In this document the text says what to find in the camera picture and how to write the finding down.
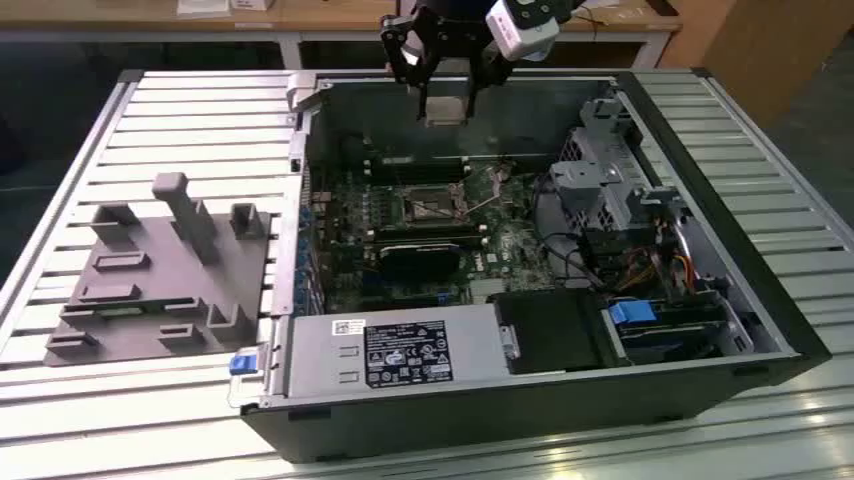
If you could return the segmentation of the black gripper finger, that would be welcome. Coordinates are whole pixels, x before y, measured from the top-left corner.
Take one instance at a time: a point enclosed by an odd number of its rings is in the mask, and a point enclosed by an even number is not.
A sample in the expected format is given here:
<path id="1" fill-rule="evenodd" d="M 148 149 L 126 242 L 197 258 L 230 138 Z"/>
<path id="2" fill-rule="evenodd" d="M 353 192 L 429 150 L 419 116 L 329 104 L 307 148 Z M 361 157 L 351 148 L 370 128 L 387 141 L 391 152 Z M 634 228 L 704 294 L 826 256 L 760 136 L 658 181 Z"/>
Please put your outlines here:
<path id="1" fill-rule="evenodd" d="M 469 66 L 466 114 L 474 115 L 479 92 L 506 83 L 514 70 L 514 62 L 498 50 L 487 48 L 469 57 Z"/>
<path id="2" fill-rule="evenodd" d="M 426 116 L 429 72 L 422 57 L 411 65 L 406 59 L 403 47 L 409 34 L 415 32 L 418 13 L 410 15 L 385 15 L 381 19 L 381 41 L 386 52 L 387 63 L 395 81 L 419 92 L 417 119 Z"/>

